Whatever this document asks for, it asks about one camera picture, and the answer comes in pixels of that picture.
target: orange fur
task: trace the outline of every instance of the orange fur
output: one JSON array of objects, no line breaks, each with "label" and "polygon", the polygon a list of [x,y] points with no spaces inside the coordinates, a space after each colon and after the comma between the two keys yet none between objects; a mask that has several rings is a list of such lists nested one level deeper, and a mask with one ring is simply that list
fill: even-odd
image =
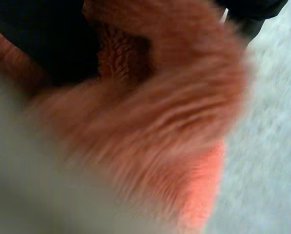
[{"label": "orange fur", "polygon": [[[32,107],[123,199],[149,199],[161,205],[156,216],[200,229],[217,190],[222,139],[242,107],[239,42],[203,0],[88,0],[84,14],[107,24],[98,30],[102,80],[44,90]],[[27,59],[1,44],[0,54]],[[17,80],[19,70],[42,74],[13,58],[0,68],[11,66]]]}]

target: floor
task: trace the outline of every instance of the floor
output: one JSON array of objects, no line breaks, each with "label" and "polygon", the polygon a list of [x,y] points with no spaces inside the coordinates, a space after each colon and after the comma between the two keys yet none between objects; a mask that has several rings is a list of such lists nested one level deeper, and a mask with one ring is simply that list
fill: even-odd
[{"label": "floor", "polygon": [[206,234],[291,234],[291,0],[249,49],[257,70],[253,100],[227,139]]}]

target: stuffed toy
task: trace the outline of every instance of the stuffed toy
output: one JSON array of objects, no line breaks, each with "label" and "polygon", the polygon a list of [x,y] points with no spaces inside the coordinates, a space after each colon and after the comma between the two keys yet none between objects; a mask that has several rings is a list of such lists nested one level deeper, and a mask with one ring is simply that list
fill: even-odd
[{"label": "stuffed toy", "polygon": [[2,34],[0,70],[69,159],[98,170],[120,200],[180,233],[201,230],[243,106],[241,43],[204,0],[87,0],[83,14],[100,37],[101,78],[53,87]]}]

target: dark clothing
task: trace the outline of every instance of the dark clothing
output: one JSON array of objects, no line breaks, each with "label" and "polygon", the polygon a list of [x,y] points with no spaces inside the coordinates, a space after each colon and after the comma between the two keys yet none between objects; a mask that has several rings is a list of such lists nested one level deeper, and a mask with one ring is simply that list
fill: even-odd
[{"label": "dark clothing", "polygon": [[240,33],[251,42],[260,32],[265,20],[276,17],[288,0],[215,0],[228,9],[228,20],[239,25]]},{"label": "dark clothing", "polygon": [[100,47],[82,8],[83,0],[0,0],[0,33],[56,85],[79,82],[97,73]]}]

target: fluffy orange fabric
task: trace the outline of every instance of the fluffy orange fabric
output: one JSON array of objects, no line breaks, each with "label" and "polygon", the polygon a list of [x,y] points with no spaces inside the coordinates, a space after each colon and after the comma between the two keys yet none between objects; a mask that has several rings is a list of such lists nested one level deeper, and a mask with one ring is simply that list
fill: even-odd
[{"label": "fluffy orange fabric", "polygon": [[203,0],[88,0],[84,14],[102,38],[102,80],[26,85],[43,71],[1,35],[0,69],[39,93],[31,110],[122,199],[201,229],[247,82],[238,40]]}]

